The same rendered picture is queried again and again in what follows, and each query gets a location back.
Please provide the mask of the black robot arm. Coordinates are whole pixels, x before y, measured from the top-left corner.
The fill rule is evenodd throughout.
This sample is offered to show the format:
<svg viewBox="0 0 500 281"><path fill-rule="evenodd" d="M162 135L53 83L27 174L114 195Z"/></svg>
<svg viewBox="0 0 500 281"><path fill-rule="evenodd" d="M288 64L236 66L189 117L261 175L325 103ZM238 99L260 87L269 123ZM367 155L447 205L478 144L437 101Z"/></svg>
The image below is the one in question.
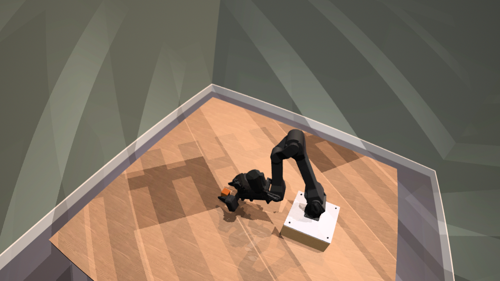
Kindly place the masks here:
<svg viewBox="0 0 500 281"><path fill-rule="evenodd" d="M264 172L251 170L236 175L232 182L238 193L243 193L251 187L251 196L254 200L265 200L267 204L271 201L283 201L286 190L283 179L283 160L293 158L300 170L305 182L306 207L305 218L319 221L320 215L326 210L326 194L324 188L316 180L313 168L306 153L305 133L299 129L292 129L272 149L270 155L272 160L272 178L265 178ZM271 185L271 188L270 188ZM270 191L269 191L270 188Z"/></svg>

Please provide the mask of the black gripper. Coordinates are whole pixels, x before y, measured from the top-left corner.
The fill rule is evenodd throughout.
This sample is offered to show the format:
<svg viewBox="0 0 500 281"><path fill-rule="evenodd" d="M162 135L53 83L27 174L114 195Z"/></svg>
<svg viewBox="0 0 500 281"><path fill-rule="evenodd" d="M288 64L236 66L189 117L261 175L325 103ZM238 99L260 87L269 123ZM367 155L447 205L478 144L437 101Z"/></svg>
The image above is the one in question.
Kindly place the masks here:
<svg viewBox="0 0 500 281"><path fill-rule="evenodd" d="M241 201L244 201L245 199L249 199L250 202L253 201L253 198L251 196L251 187L249 186L249 190L243 192L243 193L238 193L234 196L234 195L227 195L227 196L219 196L218 198L224 202L227 207L228 207L228 210L229 211L232 211L234 212L238 206L239 206L239 199L241 199Z"/></svg>

